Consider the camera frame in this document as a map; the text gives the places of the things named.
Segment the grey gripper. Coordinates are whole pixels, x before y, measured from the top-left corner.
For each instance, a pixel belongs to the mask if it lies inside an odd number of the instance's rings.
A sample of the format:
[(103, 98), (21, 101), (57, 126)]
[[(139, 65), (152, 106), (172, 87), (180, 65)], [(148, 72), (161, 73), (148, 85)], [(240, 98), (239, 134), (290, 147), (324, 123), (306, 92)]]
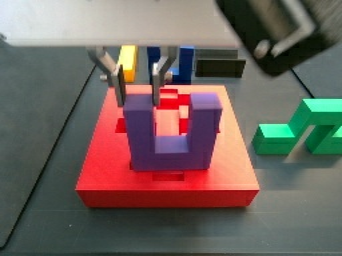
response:
[[(119, 107), (123, 66), (103, 46), (240, 45), (213, 0), (0, 0), (0, 38), (12, 46), (92, 46), (88, 56), (115, 89)], [(176, 46), (161, 46), (152, 64), (155, 106), (176, 54)]]

